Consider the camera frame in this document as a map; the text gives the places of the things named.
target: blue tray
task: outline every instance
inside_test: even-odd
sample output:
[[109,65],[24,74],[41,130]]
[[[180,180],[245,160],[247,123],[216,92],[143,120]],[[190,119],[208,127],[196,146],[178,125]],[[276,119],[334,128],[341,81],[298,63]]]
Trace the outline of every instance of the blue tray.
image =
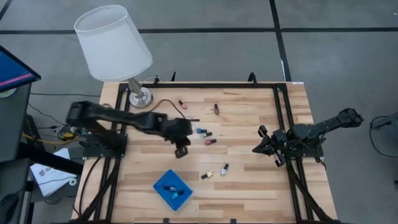
[[[174,192],[165,190],[164,186],[173,186],[179,190],[184,190],[184,194],[173,199]],[[192,190],[181,180],[181,178],[172,170],[168,170],[155,184],[154,189],[168,203],[168,205],[177,211],[181,205],[191,196]]]

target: computer screen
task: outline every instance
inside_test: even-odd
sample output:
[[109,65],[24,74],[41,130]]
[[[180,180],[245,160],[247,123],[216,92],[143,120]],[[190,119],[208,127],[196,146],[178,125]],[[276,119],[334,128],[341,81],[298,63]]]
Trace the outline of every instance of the computer screen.
[[40,75],[0,46],[0,93],[40,80]]

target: black stand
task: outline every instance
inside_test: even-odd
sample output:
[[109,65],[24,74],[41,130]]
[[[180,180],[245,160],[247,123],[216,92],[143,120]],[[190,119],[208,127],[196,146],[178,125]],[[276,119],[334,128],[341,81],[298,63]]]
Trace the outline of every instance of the black stand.
[[18,158],[29,158],[38,164],[49,166],[70,174],[81,175],[81,172],[83,171],[83,165],[77,162],[64,159],[52,153],[32,147],[23,142],[19,144]]

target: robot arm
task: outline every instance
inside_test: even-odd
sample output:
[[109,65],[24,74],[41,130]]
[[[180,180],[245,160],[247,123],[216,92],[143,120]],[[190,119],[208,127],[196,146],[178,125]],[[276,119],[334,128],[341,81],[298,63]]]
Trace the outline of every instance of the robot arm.
[[[285,158],[278,152],[288,153],[289,156],[300,157],[303,150],[307,151],[307,156],[316,156],[316,150],[319,144],[324,139],[320,139],[322,136],[330,131],[338,128],[356,128],[364,121],[361,115],[359,115],[354,109],[347,108],[341,111],[337,116],[319,122],[317,124],[295,124],[292,129],[287,131],[287,134],[283,130],[278,129],[273,132],[273,135],[269,137],[267,135],[267,129],[264,125],[259,128],[259,135],[262,137],[260,145],[255,147],[252,152],[262,153],[268,156],[275,155],[275,163],[278,167],[284,165]],[[285,150],[294,145],[294,151]]]
[[99,120],[133,126],[143,133],[161,136],[165,141],[175,143],[177,157],[186,155],[186,146],[190,145],[187,136],[192,134],[191,121],[182,118],[169,120],[167,114],[163,113],[133,114],[89,101],[81,101],[72,103],[67,116],[68,124],[89,130],[109,149],[121,147],[123,136],[115,130],[104,128],[98,123]]

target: silver lamp base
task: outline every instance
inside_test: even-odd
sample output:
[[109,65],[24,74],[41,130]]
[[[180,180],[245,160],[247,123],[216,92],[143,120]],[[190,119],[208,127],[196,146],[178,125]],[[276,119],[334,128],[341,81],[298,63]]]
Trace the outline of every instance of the silver lamp base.
[[152,103],[154,97],[147,88],[141,87],[141,92],[138,94],[132,92],[129,99],[133,107],[137,109],[144,109]]

